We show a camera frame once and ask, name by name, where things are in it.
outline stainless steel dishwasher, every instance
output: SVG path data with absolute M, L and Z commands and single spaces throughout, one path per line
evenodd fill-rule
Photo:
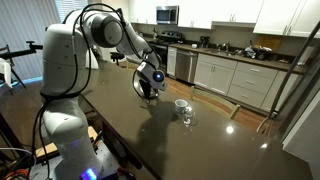
M 178 50 L 175 71 L 176 78 L 193 83 L 197 61 L 198 53 Z

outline backsplash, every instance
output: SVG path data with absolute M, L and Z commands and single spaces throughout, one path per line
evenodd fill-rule
M 230 42 L 231 46 L 246 48 L 250 46 L 250 40 L 253 44 L 259 39 L 260 34 L 254 34 L 251 27 L 229 27 L 229 26 L 213 26 L 212 29 L 196 29 L 196 28 L 184 28 L 176 25 L 148 25 L 148 24 L 132 24 L 135 30 L 146 34 L 152 34 L 153 28 L 158 33 L 165 30 L 178 31 L 185 35 L 185 39 L 189 41 L 199 42 L 200 36 L 209 36 L 210 44 L 223 44 Z M 306 38 L 302 37 L 285 37 L 275 36 L 280 39 L 280 44 L 274 53 L 286 54 L 290 56 L 296 56 L 303 46 Z M 313 46 L 317 50 L 320 45 L 320 39 L 315 39 L 312 42 Z

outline stainless steel microwave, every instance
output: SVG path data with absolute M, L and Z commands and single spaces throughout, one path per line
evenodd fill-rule
M 178 24 L 179 6 L 157 6 L 158 24 Z

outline kitchen sink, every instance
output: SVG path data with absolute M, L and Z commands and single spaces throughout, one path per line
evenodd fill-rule
M 235 56 L 236 55 L 235 52 L 219 51 L 217 49 L 208 49 L 208 50 L 205 50 L 204 52 L 218 54 L 218 55 L 222 55 L 222 56 Z

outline dark table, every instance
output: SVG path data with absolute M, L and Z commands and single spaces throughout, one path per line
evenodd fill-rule
M 182 97 L 169 90 L 146 104 L 133 90 L 132 74 L 100 64 L 82 95 L 155 177 L 312 179 L 308 163 L 283 151 L 282 144 L 201 104 L 187 100 L 195 111 L 191 126 L 174 110 Z

